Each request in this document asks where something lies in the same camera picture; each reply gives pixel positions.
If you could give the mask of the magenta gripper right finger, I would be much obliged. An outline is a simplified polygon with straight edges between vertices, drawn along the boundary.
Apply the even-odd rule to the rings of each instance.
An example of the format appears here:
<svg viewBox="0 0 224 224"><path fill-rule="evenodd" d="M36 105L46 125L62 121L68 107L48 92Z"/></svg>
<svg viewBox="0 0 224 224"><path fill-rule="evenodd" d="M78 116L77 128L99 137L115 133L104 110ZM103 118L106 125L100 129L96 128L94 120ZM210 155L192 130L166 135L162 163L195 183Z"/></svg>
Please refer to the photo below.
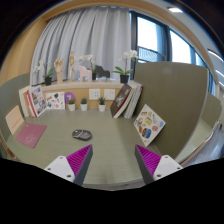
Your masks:
<svg viewBox="0 0 224 224"><path fill-rule="evenodd" d="M135 156L145 184L182 169L182 166L169 155L159 156L140 145L135 145Z"/></svg>

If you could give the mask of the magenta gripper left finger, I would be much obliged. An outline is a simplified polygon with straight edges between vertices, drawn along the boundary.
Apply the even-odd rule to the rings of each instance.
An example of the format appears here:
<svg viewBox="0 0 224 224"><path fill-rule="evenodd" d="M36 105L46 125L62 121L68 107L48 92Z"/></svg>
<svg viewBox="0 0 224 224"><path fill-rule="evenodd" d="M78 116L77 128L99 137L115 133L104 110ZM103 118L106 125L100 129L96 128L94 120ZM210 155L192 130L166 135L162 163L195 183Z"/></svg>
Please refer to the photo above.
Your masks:
<svg viewBox="0 0 224 224"><path fill-rule="evenodd" d="M45 171L82 186L92 155L92 145L85 146L67 157L58 156Z"/></svg>

